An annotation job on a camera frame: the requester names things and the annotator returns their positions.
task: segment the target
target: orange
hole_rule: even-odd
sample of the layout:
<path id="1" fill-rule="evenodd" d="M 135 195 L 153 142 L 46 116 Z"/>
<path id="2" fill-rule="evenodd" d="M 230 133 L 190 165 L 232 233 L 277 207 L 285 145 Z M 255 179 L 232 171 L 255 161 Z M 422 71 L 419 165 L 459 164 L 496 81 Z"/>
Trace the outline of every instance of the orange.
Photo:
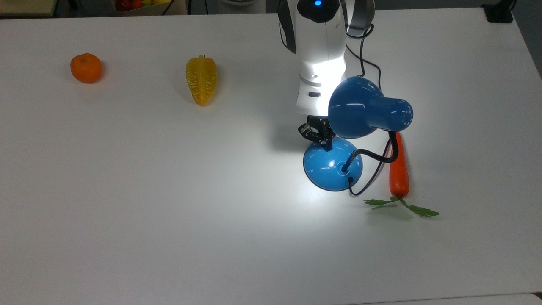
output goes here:
<path id="1" fill-rule="evenodd" d="M 96 82 L 104 69 L 100 59 L 90 53 L 74 57 L 70 63 L 70 68 L 76 80 L 87 84 Z"/>

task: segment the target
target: floor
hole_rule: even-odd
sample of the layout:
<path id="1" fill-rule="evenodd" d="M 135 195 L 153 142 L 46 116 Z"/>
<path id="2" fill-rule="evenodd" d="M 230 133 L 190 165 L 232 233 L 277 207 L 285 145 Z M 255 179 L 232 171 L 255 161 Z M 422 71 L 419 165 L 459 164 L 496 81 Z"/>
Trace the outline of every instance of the floor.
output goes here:
<path id="1" fill-rule="evenodd" d="M 75 0 L 78 8 L 74 10 L 68 0 L 59 0 L 55 17 L 105 17 L 116 16 L 112 0 Z M 192 14 L 205 14 L 205 5 L 209 14 L 218 14 L 219 0 L 193 0 Z M 279 0 L 266 0 L 267 12 L 275 12 Z M 375 0 L 377 9 L 424 9 L 424 8 L 466 8 L 480 7 L 485 3 L 498 0 Z M 518 0 L 514 7 L 514 18 L 523 34 L 523 38 L 538 73 L 542 78 L 542 4 L 541 0 Z"/>

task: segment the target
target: gooseneck lamp arm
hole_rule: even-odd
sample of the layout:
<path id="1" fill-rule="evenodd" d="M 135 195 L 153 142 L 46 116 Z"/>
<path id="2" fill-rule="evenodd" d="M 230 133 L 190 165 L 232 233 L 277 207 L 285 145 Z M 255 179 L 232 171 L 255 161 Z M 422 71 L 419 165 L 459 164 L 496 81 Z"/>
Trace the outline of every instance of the gooseneck lamp arm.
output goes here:
<path id="1" fill-rule="evenodd" d="M 390 142 L 391 142 L 391 156 L 390 157 L 383 157 L 381 155 L 377 155 L 373 153 L 372 151 L 366 150 L 366 149 L 356 149 L 352 152 L 350 157 L 348 158 L 348 161 L 343 165 L 341 170 L 345 173 L 348 171 L 348 167 L 352 164 L 356 156 L 358 155 L 366 155 L 369 156 L 377 161 L 384 162 L 384 163 L 391 163 L 397 159 L 399 156 L 399 146 L 397 145 L 397 134 L 393 131 L 388 131 L 388 135 L 390 136 Z"/>

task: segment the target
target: blue desk lamp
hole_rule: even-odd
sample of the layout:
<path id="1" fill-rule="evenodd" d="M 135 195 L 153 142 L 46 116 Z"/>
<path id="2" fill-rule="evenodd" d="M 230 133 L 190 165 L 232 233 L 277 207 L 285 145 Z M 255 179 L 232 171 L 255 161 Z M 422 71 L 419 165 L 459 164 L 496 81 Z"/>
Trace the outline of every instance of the blue desk lamp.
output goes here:
<path id="1" fill-rule="evenodd" d="M 303 166 L 308 178 L 325 190 L 339 191 L 355 184 L 362 175 L 361 154 L 390 163 L 398 155 L 395 132 L 406 129 L 413 118 L 410 104 L 402 99 L 384 97 L 371 81 L 355 76 L 343 80 L 333 91 L 328 120 L 338 136 L 326 151 L 313 143 L 305 151 Z M 388 131 L 392 156 L 382 157 L 356 147 L 345 139 L 366 136 L 377 129 Z"/>

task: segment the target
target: lamp base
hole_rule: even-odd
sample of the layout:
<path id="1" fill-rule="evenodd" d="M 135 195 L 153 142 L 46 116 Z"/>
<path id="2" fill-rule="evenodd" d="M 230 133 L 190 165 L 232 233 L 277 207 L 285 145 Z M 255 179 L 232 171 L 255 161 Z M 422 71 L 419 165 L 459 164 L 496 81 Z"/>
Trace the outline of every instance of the lamp base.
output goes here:
<path id="1" fill-rule="evenodd" d="M 351 177 L 355 184 L 362 175 L 363 162 L 356 156 L 346 172 L 342 171 L 356 147 L 343 138 L 333 140 L 333 149 L 326 151 L 321 145 L 312 143 L 303 156 L 303 167 L 307 177 L 318 187 L 325 190 L 339 191 L 348 189 Z"/>

